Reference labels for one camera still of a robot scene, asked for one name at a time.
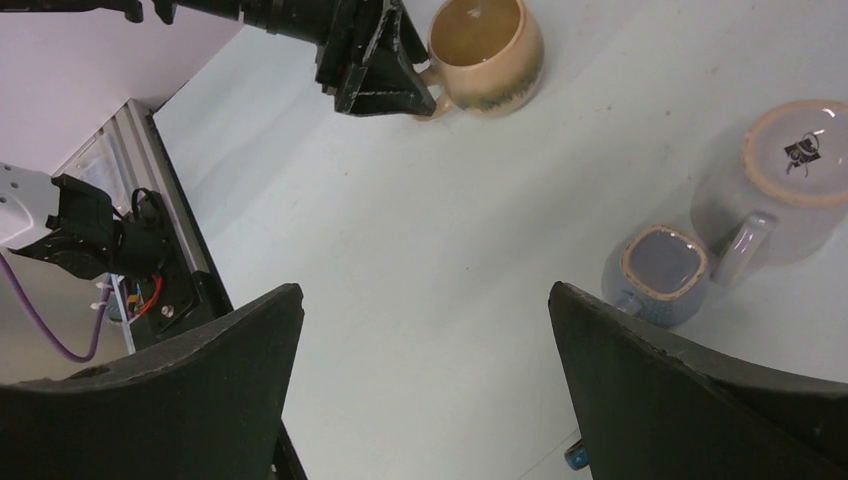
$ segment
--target blue mug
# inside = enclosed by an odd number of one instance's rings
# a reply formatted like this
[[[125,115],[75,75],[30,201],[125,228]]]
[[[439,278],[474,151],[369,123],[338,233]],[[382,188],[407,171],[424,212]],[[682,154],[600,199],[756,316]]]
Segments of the blue mug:
[[[618,309],[662,328],[689,320],[709,289],[706,250],[667,225],[648,227],[621,243],[607,259],[604,299]]]

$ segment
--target tan mug with blue glaze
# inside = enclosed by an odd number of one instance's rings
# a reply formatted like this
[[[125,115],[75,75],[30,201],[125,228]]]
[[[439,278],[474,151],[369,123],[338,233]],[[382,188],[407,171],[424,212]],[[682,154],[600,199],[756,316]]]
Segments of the tan mug with blue glaze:
[[[521,107],[539,82],[545,47],[523,0],[448,0],[430,26],[430,67],[421,72],[442,87],[432,120],[454,105],[481,116]]]

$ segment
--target white table surface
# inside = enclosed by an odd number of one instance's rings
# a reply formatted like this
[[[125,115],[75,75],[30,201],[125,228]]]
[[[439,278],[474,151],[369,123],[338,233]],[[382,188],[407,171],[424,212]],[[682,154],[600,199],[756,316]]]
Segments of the white table surface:
[[[407,2],[420,33],[438,3]],[[253,29],[155,117],[234,303],[303,287],[283,416],[310,478],[568,476],[545,460],[577,426],[552,284],[599,294],[625,235],[686,227],[699,174],[761,112],[848,97],[839,0],[527,3],[547,71],[502,119],[335,114],[314,47]],[[846,241],[716,292],[679,333],[848,381]]]

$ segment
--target mug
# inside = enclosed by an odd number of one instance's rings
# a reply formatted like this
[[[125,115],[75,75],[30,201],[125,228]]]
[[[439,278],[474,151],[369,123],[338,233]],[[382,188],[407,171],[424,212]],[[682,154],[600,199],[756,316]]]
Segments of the mug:
[[[709,277],[707,252],[697,241],[668,225],[654,225],[613,250],[601,290],[619,310],[670,328],[701,308]]]
[[[721,162],[700,182],[690,213],[720,257],[713,280],[721,285],[817,251],[848,213],[848,105],[805,100],[763,114],[741,161]]]
[[[433,19],[430,66],[420,73],[438,85],[432,120],[454,105],[496,116],[521,107],[533,94],[544,62],[539,24],[523,0],[448,0]]]

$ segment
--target mug handle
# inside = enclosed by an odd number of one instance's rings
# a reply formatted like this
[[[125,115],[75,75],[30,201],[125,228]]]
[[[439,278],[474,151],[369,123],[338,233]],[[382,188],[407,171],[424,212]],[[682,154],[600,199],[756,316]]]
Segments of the mug handle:
[[[768,213],[754,212],[748,215],[719,260],[718,267],[713,271],[713,282],[725,287],[733,286],[754,253],[776,226],[777,218]]]
[[[420,115],[415,115],[415,119],[419,122],[429,122],[430,120],[435,120],[442,115],[448,113],[451,108],[453,108],[453,102],[450,97],[448,97],[448,92],[445,90],[445,82],[442,81],[441,77],[438,73],[436,73],[436,69],[433,68],[432,65],[427,67],[426,70],[418,74],[421,77],[421,80],[424,81],[424,84],[428,87],[440,86],[442,87],[442,94],[439,95],[438,100],[436,100],[436,111],[433,112],[429,117],[424,117]]]

